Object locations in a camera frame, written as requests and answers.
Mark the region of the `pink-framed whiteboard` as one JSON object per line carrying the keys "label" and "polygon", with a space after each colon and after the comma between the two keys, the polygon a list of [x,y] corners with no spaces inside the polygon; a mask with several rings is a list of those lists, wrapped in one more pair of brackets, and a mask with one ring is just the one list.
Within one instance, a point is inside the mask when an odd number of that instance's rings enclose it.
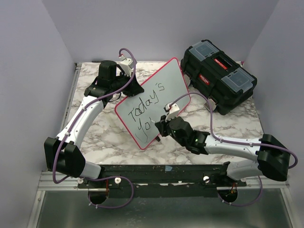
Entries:
{"label": "pink-framed whiteboard", "polygon": [[146,79],[141,87],[143,93],[124,98],[114,110],[138,147],[144,150],[159,135],[154,123],[166,114],[164,107],[189,91],[175,57]]}

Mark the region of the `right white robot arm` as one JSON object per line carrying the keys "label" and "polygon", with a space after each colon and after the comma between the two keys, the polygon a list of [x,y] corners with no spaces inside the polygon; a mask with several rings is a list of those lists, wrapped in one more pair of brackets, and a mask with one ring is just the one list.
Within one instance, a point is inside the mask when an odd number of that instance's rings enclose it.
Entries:
{"label": "right white robot arm", "polygon": [[155,126],[161,136],[170,136],[193,154],[224,154],[242,158],[240,162],[229,162],[227,169],[219,173],[218,180],[224,186],[242,178],[259,175],[274,181],[287,180],[290,154],[270,134],[264,134],[260,139],[213,136],[192,129],[181,117],[167,121],[164,115]]}

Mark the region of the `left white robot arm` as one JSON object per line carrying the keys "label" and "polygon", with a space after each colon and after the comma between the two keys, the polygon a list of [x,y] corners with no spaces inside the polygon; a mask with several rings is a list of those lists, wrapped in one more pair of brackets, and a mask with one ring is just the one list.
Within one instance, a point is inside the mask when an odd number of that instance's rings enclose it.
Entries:
{"label": "left white robot arm", "polygon": [[120,63],[103,60],[98,76],[85,89],[83,100],[66,127],[44,142],[47,168],[68,177],[88,178],[96,188],[105,183],[101,166],[86,161],[80,151],[82,141],[95,118],[111,101],[114,94],[135,96],[144,92],[136,79],[136,61],[124,58]]}

